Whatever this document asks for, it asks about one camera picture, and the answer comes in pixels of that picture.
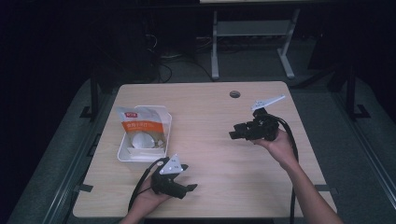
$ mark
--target red label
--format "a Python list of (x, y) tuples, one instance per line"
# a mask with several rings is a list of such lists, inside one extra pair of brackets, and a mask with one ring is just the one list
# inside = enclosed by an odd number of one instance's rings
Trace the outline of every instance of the red label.
[(163, 125), (161, 123), (149, 120), (124, 121), (122, 126), (127, 133), (136, 131), (153, 131), (157, 133), (163, 133)]
[(125, 117), (127, 118), (137, 118), (137, 114), (134, 112), (125, 112)]

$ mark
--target person's left hand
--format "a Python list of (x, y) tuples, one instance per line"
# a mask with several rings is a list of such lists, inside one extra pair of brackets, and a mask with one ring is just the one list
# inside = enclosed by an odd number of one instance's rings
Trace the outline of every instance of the person's left hand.
[(158, 205), (170, 199), (167, 194), (156, 194), (151, 188), (151, 176), (149, 176), (142, 184), (139, 193), (132, 204), (127, 216), (121, 223), (135, 224), (146, 215), (153, 212)]

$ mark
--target wooden table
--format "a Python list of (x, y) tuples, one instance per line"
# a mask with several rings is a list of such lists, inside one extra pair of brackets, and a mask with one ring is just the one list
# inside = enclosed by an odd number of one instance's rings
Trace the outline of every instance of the wooden table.
[[(239, 91), (239, 98), (230, 97)], [(284, 170), (262, 147), (245, 139), (232, 140), (236, 123), (252, 120), (256, 100), (285, 94), (266, 107), (291, 127), (300, 163), (315, 185), (325, 185), (288, 87), (283, 82), (228, 82), (124, 85), (108, 117), (84, 180), (76, 217), (123, 217), (143, 170), (131, 171), (117, 153), (124, 130), (115, 106), (165, 105), (173, 117), (168, 156), (175, 153), (190, 166), (176, 178), (198, 184), (183, 200), (170, 199), (149, 217), (288, 217), (291, 183)], [(330, 192), (321, 192), (335, 210)], [(296, 216), (302, 213), (297, 204)]]

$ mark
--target person's right hand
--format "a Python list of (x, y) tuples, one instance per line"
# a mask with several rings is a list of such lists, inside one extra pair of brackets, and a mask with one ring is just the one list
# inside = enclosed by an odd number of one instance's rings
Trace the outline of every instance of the person's right hand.
[(129, 210), (120, 224), (137, 224), (142, 218), (153, 212), (161, 203), (172, 198), (167, 194), (156, 194), (152, 190), (151, 175), (143, 182), (140, 192), (134, 200), (131, 210)]
[(280, 129), (277, 131), (277, 137), (274, 141), (257, 139), (251, 142), (255, 145), (265, 147), (285, 170), (298, 163), (293, 154), (288, 134)]

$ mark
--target black tape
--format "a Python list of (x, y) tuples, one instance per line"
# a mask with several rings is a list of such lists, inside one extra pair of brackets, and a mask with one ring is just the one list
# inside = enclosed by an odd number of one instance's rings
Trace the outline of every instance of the black tape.
[(74, 192), (80, 192), (80, 191), (91, 192), (92, 189), (93, 189), (93, 186), (82, 184), (82, 185), (77, 185), (74, 188)]

